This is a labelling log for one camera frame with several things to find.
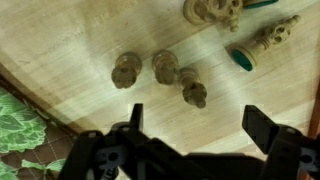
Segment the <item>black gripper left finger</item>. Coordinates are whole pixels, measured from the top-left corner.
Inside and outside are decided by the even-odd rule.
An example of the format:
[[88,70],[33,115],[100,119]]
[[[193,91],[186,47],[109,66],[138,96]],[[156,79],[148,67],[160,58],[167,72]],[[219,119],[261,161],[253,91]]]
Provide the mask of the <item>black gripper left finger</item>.
[[135,104],[129,120],[129,126],[138,132],[143,131],[143,110],[144,108],[141,103]]

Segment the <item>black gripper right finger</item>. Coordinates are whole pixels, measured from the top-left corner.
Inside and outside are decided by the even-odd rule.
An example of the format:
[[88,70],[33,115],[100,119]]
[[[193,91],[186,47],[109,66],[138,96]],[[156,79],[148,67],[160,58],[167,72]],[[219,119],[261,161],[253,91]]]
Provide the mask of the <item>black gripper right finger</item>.
[[263,154],[268,154],[279,126],[255,105],[246,105],[242,128]]

